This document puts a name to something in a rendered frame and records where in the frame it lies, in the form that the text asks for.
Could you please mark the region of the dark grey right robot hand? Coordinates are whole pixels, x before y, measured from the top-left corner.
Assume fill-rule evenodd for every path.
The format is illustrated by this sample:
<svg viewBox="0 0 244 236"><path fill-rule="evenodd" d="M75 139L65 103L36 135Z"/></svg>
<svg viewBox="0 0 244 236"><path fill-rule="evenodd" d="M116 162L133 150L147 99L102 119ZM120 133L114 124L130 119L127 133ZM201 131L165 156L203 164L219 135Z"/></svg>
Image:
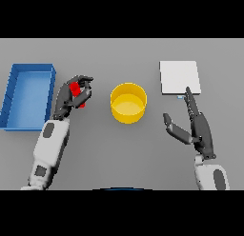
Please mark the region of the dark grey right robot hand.
<svg viewBox="0 0 244 236"><path fill-rule="evenodd" d="M163 114L166 131L176 140L185 145L193 145L205 160L215 159L214 143L209 123L204 114L198 109L191 89L186 87L185 103L191 123L191 131L175 124L168 113Z"/></svg>

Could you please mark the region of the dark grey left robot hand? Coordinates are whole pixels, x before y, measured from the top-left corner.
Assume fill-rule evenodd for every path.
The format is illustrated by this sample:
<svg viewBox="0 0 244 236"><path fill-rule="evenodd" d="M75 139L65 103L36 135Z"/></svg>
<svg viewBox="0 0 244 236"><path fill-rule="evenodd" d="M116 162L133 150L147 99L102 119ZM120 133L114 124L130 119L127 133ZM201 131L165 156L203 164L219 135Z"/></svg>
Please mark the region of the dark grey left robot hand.
<svg viewBox="0 0 244 236"><path fill-rule="evenodd" d="M86 75L75 75L69 81L67 81L59 90L56 98L55 110L52 116L53 120L62 121L67 118L71 109L75 108L72 102L72 95L70 91L70 83L77 82L80 88L83 90L83 95L85 96L85 103L92 96L92 87L90 82L93 80L92 77Z"/></svg>

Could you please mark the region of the red beaker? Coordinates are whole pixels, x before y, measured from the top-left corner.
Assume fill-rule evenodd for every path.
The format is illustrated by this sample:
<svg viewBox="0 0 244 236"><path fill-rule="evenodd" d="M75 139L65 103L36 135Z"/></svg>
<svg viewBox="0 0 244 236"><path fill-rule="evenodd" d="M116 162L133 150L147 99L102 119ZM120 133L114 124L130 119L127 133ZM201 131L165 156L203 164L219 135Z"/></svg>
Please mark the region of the red beaker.
<svg viewBox="0 0 244 236"><path fill-rule="evenodd" d="M84 108L85 104L85 96L83 95L83 90L80 88L77 82L70 83L70 91L72 95L72 102L76 108Z"/></svg>

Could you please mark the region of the pale square measuring scale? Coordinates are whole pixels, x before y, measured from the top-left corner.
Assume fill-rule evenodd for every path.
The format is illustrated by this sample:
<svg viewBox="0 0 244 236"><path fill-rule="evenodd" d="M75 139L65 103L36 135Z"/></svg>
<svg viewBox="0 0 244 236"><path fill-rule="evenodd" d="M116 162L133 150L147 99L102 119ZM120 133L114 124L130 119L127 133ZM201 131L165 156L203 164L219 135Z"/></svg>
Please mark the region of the pale square measuring scale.
<svg viewBox="0 0 244 236"><path fill-rule="evenodd" d="M163 95L182 96L186 87L189 87L194 95L201 93L195 61L160 61L159 73Z"/></svg>

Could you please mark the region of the yellow bowl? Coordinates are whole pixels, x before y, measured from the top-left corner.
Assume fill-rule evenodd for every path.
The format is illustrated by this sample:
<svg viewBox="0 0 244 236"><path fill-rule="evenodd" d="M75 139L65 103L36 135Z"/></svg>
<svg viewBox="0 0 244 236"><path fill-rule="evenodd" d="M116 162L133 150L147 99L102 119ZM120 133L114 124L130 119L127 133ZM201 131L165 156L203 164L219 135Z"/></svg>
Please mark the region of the yellow bowl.
<svg viewBox="0 0 244 236"><path fill-rule="evenodd" d="M122 83L111 93L111 112L122 124L138 122L145 113L147 94L135 83Z"/></svg>

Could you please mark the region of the blue tray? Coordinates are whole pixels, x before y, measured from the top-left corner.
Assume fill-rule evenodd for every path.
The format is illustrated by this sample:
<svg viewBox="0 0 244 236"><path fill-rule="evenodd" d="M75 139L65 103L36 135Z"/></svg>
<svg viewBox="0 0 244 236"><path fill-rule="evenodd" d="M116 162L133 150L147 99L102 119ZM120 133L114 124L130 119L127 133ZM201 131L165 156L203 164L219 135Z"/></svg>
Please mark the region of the blue tray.
<svg viewBox="0 0 244 236"><path fill-rule="evenodd" d="M0 129L41 131L51 116L53 64L12 64L0 109Z"/></svg>

